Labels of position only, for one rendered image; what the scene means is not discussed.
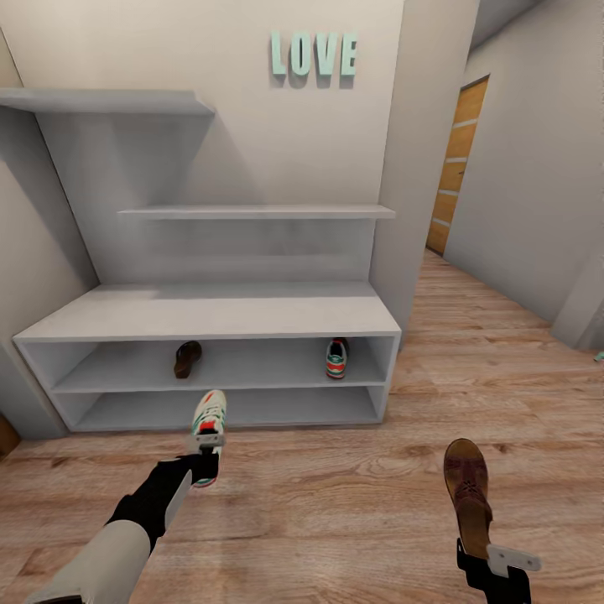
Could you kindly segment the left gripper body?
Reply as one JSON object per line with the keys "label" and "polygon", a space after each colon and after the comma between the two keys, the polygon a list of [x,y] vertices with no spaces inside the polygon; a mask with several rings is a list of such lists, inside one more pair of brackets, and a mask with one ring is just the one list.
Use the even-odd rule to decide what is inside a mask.
{"label": "left gripper body", "polygon": [[219,455],[190,454],[187,457],[197,465],[197,477],[193,482],[215,478],[219,473]]}

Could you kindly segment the gym shoe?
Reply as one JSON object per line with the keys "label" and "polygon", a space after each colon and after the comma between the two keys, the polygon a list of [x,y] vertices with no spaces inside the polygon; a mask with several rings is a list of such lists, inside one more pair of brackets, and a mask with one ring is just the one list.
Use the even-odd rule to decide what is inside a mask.
{"label": "gym shoe", "polygon": [[327,376],[336,379],[345,377],[348,361],[348,341],[344,337],[332,337],[327,347]]}
{"label": "gym shoe", "polygon": [[[226,419],[226,395],[221,390],[210,391],[201,401],[195,412],[192,434],[223,434]],[[203,455],[221,456],[221,447],[201,447]],[[200,479],[193,482],[195,487],[210,486],[215,478]]]}

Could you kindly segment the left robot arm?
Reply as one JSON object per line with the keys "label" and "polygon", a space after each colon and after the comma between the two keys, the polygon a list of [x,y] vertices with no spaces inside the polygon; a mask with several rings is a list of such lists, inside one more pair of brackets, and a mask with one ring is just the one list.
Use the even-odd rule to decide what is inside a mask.
{"label": "left robot arm", "polygon": [[128,604],[193,482],[219,473],[219,455],[203,455],[201,447],[226,443],[225,435],[193,434],[188,456],[160,461],[83,549],[21,604]]}

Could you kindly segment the sandal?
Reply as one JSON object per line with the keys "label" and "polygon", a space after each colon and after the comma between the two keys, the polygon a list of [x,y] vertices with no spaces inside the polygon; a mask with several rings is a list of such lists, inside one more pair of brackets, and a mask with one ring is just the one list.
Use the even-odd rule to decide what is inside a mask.
{"label": "sandal", "polygon": [[460,542],[468,555],[489,560],[487,545],[492,508],[487,502],[484,456],[468,439],[453,440],[444,457],[445,484],[454,503]]}
{"label": "sandal", "polygon": [[199,342],[186,342],[176,352],[176,366],[174,374],[178,379],[186,379],[191,374],[191,364],[201,359],[202,349]]}

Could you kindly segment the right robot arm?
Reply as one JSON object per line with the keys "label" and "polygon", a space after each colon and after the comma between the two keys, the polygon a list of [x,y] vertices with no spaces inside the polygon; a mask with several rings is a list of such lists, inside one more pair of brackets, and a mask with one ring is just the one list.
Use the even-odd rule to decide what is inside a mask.
{"label": "right robot arm", "polygon": [[532,553],[487,545],[489,560],[457,551],[457,564],[466,570],[468,586],[485,591],[487,604],[531,604],[529,578],[524,570],[539,571],[541,562]]}

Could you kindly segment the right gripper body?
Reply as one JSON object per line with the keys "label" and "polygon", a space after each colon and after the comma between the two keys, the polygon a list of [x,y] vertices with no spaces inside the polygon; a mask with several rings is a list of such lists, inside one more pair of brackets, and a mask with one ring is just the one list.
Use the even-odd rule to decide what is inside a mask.
{"label": "right gripper body", "polygon": [[508,566],[509,578],[493,575],[487,560],[465,555],[466,578],[468,586],[485,591],[487,604],[495,595],[509,595],[521,604],[531,604],[529,578],[521,568]]}

